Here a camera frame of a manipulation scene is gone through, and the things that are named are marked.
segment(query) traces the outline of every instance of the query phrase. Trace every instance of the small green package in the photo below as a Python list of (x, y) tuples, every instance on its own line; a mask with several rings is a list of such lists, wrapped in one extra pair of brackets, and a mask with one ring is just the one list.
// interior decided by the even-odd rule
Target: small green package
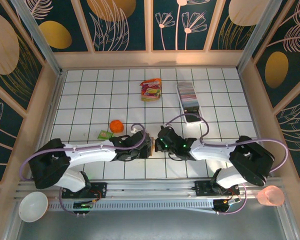
[(103, 131), (101, 130), (98, 139), (102, 139), (102, 140), (108, 140), (112, 137), (113, 133), (112, 132), (108, 132), (108, 131)]

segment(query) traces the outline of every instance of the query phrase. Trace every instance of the dark teal wallpaper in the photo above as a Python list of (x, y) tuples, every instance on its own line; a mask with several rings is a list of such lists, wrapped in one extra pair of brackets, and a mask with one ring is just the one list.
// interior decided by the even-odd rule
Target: dark teal wallpaper
[(254, 57), (256, 56), (256, 54), (258, 53), (258, 51), (259, 51), (261, 45), (264, 43), (263, 40), (268, 36), (269, 32), (271, 31), (272, 27), (274, 26), (274, 24), (275, 24), (277, 18), (279, 17), (279, 15), (280, 15), (282, 9), (284, 8), (284, 6), (286, 5), (287, 1), (288, 1), (288, 0), (282, 0), (281, 5), (280, 5), (280, 7), (279, 7), (279, 10), (276, 12), (276, 14), (275, 14), (275, 16), (273, 17), (273, 19), (272, 19), (272, 21), (271, 21), (271, 23), (270, 23), (268, 29), (265, 31), (265, 33), (264, 33), (264, 35), (262, 36), (262, 38), (261, 38), (259, 44), (256, 46), (256, 48), (255, 48), (255, 50), (254, 50), (254, 52), (253, 52), (253, 54), (252, 54), (252, 57), (253, 57), (253, 58), (254, 58)]
[(88, 51), (71, 0), (24, 0), (24, 2), (53, 52)]
[(24, 109), (42, 65), (0, 4), (0, 87)]
[(243, 50), (268, 1), (226, 0), (211, 50)]
[(276, 118), (300, 177), (300, 94)]
[(6, 170), (23, 118), (0, 98), (0, 181)]
[(153, 50), (203, 50), (216, 2), (154, 0)]
[(80, 0), (94, 49), (146, 50), (144, 0)]
[(296, 0), (256, 63), (272, 106), (300, 82), (300, 0)]

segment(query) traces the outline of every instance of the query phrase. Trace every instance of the snack bag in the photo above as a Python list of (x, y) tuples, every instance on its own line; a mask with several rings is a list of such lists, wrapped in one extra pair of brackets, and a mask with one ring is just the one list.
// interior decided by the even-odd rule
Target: snack bag
[(160, 99), (161, 96), (161, 79), (154, 78), (143, 81), (141, 84), (141, 100), (151, 102)]

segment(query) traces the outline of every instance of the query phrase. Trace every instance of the pink cup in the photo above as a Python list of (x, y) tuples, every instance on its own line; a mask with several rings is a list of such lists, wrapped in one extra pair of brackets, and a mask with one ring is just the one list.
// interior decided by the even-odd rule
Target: pink cup
[(257, 194), (256, 199), (265, 206), (281, 206), (284, 204), (285, 195), (280, 188), (267, 186)]

